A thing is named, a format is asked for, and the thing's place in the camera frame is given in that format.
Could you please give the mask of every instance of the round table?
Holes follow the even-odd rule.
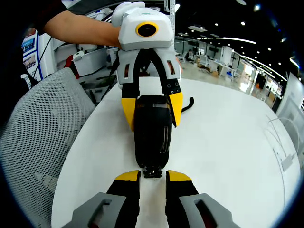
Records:
[[[136,227],[168,227],[165,216],[165,171],[191,177],[199,193],[207,193],[232,212],[242,228],[268,228],[290,201],[300,179],[297,156],[282,170],[281,147],[269,132],[276,114],[262,101],[242,92],[183,79],[184,106],[180,126],[172,129],[169,161],[159,179],[141,177],[140,214]],[[140,78],[141,95],[161,95],[158,77]],[[280,121],[273,122],[285,153],[295,154]],[[72,219],[74,209],[98,192],[107,192],[115,177],[139,170],[135,145],[121,107],[118,86],[104,97],[74,141],[58,178],[52,227]]]

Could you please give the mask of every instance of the black sleeve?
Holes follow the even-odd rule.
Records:
[[[67,8],[61,0],[39,1],[37,15],[34,18],[34,28],[38,31],[39,35],[44,33],[43,28],[57,14],[66,11]]]

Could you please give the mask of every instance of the poster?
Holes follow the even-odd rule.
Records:
[[[36,50],[37,31],[34,28],[30,28],[27,30],[21,48],[23,49],[23,56],[26,56],[28,53]]]
[[[28,73],[30,75],[32,75],[32,77],[34,79],[36,79],[37,81],[41,80],[40,77],[40,71],[37,68],[38,66],[38,58],[37,58],[37,52],[33,52],[25,57],[23,57],[23,65],[25,66],[25,68],[27,69]]]

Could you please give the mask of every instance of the ceiling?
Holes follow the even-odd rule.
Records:
[[[176,13],[175,32],[176,34],[187,32],[189,35],[187,38],[193,39],[203,38],[201,35],[213,38],[212,34],[215,34],[219,37],[254,41],[256,44],[223,39],[201,40],[207,43],[212,42],[218,47],[230,44],[230,47],[239,54],[269,66],[284,77],[286,72],[290,71],[297,75],[297,67],[289,60],[295,53],[290,47],[284,28],[278,25],[270,8],[261,4],[260,10],[254,12],[256,1],[245,1],[246,5],[241,5],[235,0],[210,0],[195,6],[195,3],[189,4],[189,0],[176,0],[180,8]],[[203,27],[207,31],[192,32],[188,27],[193,25]],[[285,81],[281,82],[281,77],[277,74],[273,73],[273,75],[276,81],[285,83]]]

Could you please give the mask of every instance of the human arm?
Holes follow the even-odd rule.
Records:
[[[43,27],[50,36],[69,43],[97,44],[120,47],[120,27],[86,16],[63,11],[54,16]]]

